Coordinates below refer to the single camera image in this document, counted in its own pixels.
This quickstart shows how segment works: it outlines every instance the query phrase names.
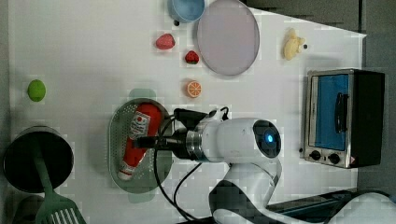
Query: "toaster oven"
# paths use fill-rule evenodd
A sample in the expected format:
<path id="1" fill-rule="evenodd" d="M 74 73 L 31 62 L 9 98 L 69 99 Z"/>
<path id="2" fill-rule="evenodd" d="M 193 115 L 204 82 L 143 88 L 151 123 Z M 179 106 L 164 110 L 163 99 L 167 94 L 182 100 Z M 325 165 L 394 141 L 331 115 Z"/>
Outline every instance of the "toaster oven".
<path id="1" fill-rule="evenodd" d="M 385 75 L 308 73 L 304 158 L 341 168 L 381 162 Z"/>

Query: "blue indicator light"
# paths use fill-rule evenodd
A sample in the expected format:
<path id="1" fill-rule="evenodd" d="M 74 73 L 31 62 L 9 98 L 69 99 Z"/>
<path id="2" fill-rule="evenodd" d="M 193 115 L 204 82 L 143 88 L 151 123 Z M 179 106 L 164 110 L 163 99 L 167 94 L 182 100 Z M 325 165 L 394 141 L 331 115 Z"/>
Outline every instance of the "blue indicator light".
<path id="1" fill-rule="evenodd" d="M 267 136 L 267 141 L 268 141 L 269 143 L 274 142 L 273 136 L 272 136 L 272 135 L 268 135 L 268 136 Z"/>

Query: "table surface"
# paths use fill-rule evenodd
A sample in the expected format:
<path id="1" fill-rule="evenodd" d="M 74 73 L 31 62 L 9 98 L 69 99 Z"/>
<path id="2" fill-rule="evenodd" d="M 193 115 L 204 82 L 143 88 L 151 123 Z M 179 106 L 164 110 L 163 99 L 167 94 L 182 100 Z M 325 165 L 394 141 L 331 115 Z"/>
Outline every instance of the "table surface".
<path id="1" fill-rule="evenodd" d="M 183 220 L 159 191 L 150 202 L 131 203 L 131 195 L 114 184 L 107 169 L 108 124 L 135 88 L 155 90 L 168 111 L 181 106 L 208 112 L 227 105 L 232 118 L 271 120 L 281 133 L 283 173 L 270 203 L 356 187 L 356 169 L 304 161 L 298 149 L 304 137 L 307 71 L 361 68 L 364 35 L 251 8 L 261 34 L 258 58 L 244 74 L 225 77 L 202 62 L 184 63 L 185 53 L 197 50 L 196 23 L 174 26 L 166 2 L 9 2 L 12 137 L 31 126 L 47 125 L 69 142 L 75 167 L 56 191 L 74 200 L 88 223 Z M 308 45 L 292 61 L 281 56 L 289 28 Z M 164 33 L 177 42 L 168 51 L 153 45 Z M 47 86 L 40 103 L 31 102 L 26 93 L 36 78 Z M 190 79 L 203 86 L 196 99 L 182 90 Z M 169 194 L 193 165 L 175 160 L 163 183 Z M 210 216 L 208 193 L 227 170 L 224 163 L 202 165 L 180 189 L 179 204 L 198 217 Z"/>

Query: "red fruit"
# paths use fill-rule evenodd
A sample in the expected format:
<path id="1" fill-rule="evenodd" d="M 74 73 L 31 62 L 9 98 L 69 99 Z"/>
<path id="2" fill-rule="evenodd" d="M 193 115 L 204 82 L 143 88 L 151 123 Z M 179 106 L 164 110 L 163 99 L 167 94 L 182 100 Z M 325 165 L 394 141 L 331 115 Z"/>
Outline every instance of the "red fruit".
<path id="1" fill-rule="evenodd" d="M 170 34 L 160 36 L 155 42 L 158 49 L 171 49 L 175 45 L 175 39 Z"/>
<path id="2" fill-rule="evenodd" d="M 186 57 L 184 59 L 186 60 L 186 63 L 190 63 L 190 64 L 198 64 L 198 62 L 199 62 L 199 56 L 193 50 L 190 50 L 186 54 Z"/>

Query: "oven knob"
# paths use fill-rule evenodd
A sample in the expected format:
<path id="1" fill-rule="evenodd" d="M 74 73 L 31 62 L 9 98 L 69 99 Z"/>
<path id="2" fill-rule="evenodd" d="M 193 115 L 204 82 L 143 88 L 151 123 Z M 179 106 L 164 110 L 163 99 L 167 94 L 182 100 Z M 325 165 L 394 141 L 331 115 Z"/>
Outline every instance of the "oven knob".
<path id="1" fill-rule="evenodd" d="M 315 161 L 318 161 L 320 159 L 320 152 L 315 150 L 311 154 L 309 154 L 309 156 L 312 157 L 312 159 L 314 159 Z"/>
<path id="2" fill-rule="evenodd" d="M 332 164 L 337 164 L 338 162 L 340 162 L 340 157 L 337 154 L 332 154 L 328 158 L 332 162 Z"/>

